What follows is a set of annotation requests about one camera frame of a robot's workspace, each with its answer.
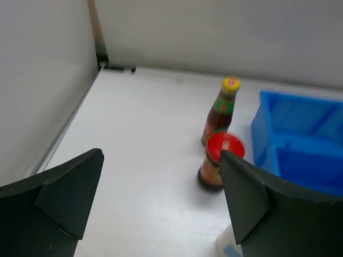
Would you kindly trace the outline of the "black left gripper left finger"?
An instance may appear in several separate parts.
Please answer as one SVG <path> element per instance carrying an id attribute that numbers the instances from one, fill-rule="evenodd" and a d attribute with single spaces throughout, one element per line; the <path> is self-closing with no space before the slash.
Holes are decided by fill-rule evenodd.
<path id="1" fill-rule="evenodd" d="M 93 148 L 59 166 L 1 187 L 1 256 L 74 256 L 104 155 Z"/>

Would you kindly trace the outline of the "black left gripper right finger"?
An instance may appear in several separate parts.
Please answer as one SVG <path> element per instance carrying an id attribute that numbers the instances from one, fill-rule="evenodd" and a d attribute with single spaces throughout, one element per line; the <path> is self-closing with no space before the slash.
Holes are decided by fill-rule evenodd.
<path id="1" fill-rule="evenodd" d="M 342 197 L 296 185 L 228 150 L 220 172 L 244 256 L 342 256 Z"/>

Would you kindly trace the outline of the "silver lid spice jar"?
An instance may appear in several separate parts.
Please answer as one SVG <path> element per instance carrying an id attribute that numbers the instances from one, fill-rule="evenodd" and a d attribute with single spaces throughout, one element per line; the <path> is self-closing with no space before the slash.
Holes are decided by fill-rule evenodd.
<path id="1" fill-rule="evenodd" d="M 218 257 L 243 257 L 241 245 L 236 244 L 231 224 L 217 236 L 215 249 Z"/>

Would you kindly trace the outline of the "red lid jar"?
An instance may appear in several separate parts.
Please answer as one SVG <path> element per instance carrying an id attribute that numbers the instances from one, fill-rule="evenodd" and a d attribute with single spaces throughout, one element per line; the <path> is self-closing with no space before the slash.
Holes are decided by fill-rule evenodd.
<path id="1" fill-rule="evenodd" d="M 220 154 L 223 150 L 233 152 L 241 158 L 245 156 L 244 144 L 237 136 L 227 132 L 218 132 L 209 138 L 197 179 L 200 185 L 210 192 L 223 189 L 220 173 Z"/>

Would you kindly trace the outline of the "yellow cap sauce bottle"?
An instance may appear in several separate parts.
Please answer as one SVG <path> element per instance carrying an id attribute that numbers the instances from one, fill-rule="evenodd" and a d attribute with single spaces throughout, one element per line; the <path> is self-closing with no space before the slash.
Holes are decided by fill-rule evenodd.
<path id="1" fill-rule="evenodd" d="M 221 90 L 207 115 L 201 137 L 204 146 L 213 134 L 228 131 L 232 122 L 235 99 L 240 85 L 240 79 L 236 77 L 226 77 L 223 80 Z"/>

